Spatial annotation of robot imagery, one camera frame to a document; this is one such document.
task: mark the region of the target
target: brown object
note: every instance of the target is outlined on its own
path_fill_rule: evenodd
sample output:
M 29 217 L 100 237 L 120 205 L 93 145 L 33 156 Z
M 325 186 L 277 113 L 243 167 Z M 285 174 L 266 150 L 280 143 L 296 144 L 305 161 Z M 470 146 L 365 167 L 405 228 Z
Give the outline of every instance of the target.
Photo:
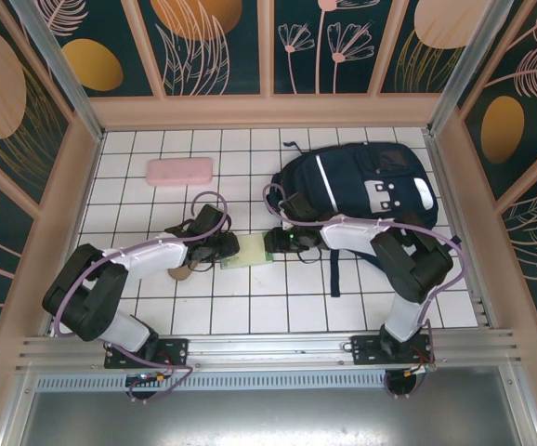
M 191 265 L 184 265 L 183 267 L 168 269 L 167 272 L 172 279 L 177 281 L 185 281 L 191 275 L 192 270 L 196 267 L 198 267 L 198 262 L 192 262 Z

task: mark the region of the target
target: white tile floor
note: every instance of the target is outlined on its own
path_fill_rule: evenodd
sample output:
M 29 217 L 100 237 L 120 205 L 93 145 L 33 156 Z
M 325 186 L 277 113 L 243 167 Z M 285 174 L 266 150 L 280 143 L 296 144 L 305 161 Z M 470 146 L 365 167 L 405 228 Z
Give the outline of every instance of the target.
M 351 141 L 398 141 L 411 147 L 426 167 L 439 197 L 426 144 L 419 128 L 284 128 L 115 132 L 106 136 L 79 243 L 97 248 L 128 246 L 154 237 L 190 216 L 201 191 L 219 191 L 229 201 L 238 233 L 278 225 L 262 204 L 260 191 L 270 175 L 302 150 Z M 210 156 L 213 182 L 204 187 L 152 188 L 145 181 L 149 160 Z M 213 197 L 204 201 L 212 202 Z M 439 198 L 437 230 L 452 233 Z M 317 253 L 306 253 L 312 258 Z M 384 274 L 350 253 L 341 253 L 340 298 L 330 297 L 328 253 L 304 264 L 276 256 L 269 265 L 192 274 L 175 282 L 165 271 L 124 289 L 121 308 L 161 335 L 218 335 L 375 330 L 393 299 Z M 451 272 L 453 277 L 457 269 Z M 429 310 L 434 327 L 477 326 L 465 281 L 439 296 Z

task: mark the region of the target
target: navy backpack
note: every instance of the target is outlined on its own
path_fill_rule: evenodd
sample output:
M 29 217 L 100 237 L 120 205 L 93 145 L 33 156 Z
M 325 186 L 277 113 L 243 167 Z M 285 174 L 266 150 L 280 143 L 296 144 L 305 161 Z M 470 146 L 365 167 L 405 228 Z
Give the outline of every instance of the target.
M 353 142 L 302 152 L 272 182 L 280 184 L 288 197 L 301 192 L 321 215 L 396 218 L 413 212 L 428 229 L 438 221 L 438 202 L 424 167 L 411 149 L 395 142 Z M 267 198 L 278 211 L 281 193 L 272 188 Z M 355 254 L 382 269 L 375 256 Z M 334 297 L 340 296 L 338 257 L 339 252 L 332 250 Z

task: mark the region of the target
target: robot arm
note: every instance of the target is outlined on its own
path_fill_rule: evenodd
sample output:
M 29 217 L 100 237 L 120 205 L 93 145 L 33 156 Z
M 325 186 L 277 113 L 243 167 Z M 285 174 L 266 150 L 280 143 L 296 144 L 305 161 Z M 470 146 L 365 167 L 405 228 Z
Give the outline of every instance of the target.
M 78 276 L 93 262 L 118 250 L 100 251 L 90 244 L 79 246 L 47 291 L 44 309 L 55 315 L 62 298 Z M 147 324 L 118 310 L 127 283 L 162 269 L 178 268 L 184 264 L 188 247 L 179 241 L 160 242 L 119 256 L 97 269 L 82 284 L 62 313 L 62 323 L 84 341 L 101 339 L 150 360 L 156 352 L 158 335 Z
M 47 291 L 44 309 L 57 314 L 62 299 L 77 278 L 94 262 L 120 251 L 119 256 L 116 254 L 87 276 L 88 281 L 95 283 L 90 288 L 84 283 L 79 286 L 63 310 L 61 321 L 84 341 L 101 339 L 149 361 L 157 352 L 159 336 L 144 322 L 118 310 L 122 292 L 127 283 L 159 270 L 237 254 L 237 239 L 229 232 L 219 232 L 195 244 L 180 240 L 192 233 L 205 233 L 222 217 L 221 211 L 207 206 L 195 220 L 185 222 L 189 224 L 187 230 L 183 229 L 184 224 L 166 230 L 175 239 L 164 235 L 159 243 L 136 250 L 133 247 L 126 255 L 122 250 L 100 251 L 90 244 L 79 246 Z M 419 224 L 410 216 L 403 221 Z M 380 347 L 391 358 L 411 346 L 421 328 L 420 317 L 427 295 L 444 281 L 452 268 L 448 249 L 430 236 L 414 231 L 403 233 L 369 221 L 346 221 L 341 216 L 321 228 L 293 227 L 289 231 L 277 228 L 265 238 L 265 245 L 271 252 L 299 252 L 321 246 L 375 255 L 396 292 L 380 335 Z
M 127 250 L 129 254 L 124 254 L 122 249 L 101 251 L 90 244 L 79 246 L 47 290 L 42 306 L 56 315 L 77 278 L 108 256 L 108 262 L 86 277 L 90 284 L 82 283 L 76 289 L 62 311 L 61 322 L 84 341 L 101 339 L 150 361 L 157 351 L 159 336 L 144 322 L 118 310 L 124 287 L 156 271 L 237 254 L 240 246 L 229 229 L 204 237 L 222 219 L 222 211 L 206 204 L 194 220 L 165 230 L 166 233 L 157 237 L 158 243 L 131 247 Z M 199 235 L 204 238 L 191 240 Z
M 412 215 L 402 222 L 419 226 L 419 220 Z M 358 220 L 325 226 L 321 238 L 330 249 L 347 249 L 378 258 L 396 293 L 381 328 L 380 347 L 391 357 L 410 347 L 422 326 L 428 294 L 442 284 L 452 269 L 449 248 L 419 232 L 403 233 Z

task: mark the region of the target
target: reflective strip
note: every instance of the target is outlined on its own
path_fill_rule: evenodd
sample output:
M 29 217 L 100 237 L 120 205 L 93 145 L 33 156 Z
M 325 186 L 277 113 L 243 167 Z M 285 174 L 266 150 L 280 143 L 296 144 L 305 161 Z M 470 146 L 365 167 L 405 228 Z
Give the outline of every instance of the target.
M 432 197 L 427 183 L 421 178 L 414 178 L 413 181 L 415 181 L 415 187 L 421 196 L 421 203 L 424 206 L 424 209 L 429 211 L 432 207 L 434 207 L 434 197 Z
M 324 167 L 322 167 L 322 161 L 319 155 L 316 155 L 316 163 L 318 163 L 318 168 L 321 171 L 322 181 L 324 181 L 324 187 L 326 188 L 328 197 L 331 199 L 331 205 L 333 206 L 333 210 L 335 212 L 339 212 L 338 208 L 336 207 L 336 201 L 334 200 L 333 191 L 331 190 L 331 184 L 328 182 L 328 178 L 326 177 L 326 173 L 324 172 Z

